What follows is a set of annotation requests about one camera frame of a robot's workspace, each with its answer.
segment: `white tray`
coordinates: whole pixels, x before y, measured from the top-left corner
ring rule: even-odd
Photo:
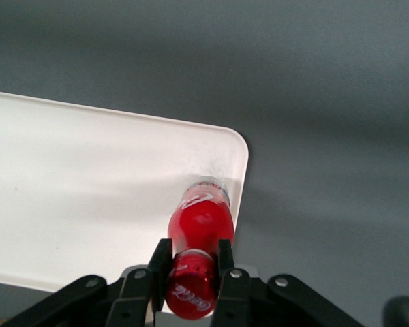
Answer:
[[[0,283],[116,281],[201,175],[225,182],[236,223],[247,160],[225,127],[0,93]]]

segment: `gray table surface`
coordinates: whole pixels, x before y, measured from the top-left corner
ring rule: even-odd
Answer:
[[[0,91],[233,128],[237,262],[371,327],[409,295],[409,1],[0,0]]]

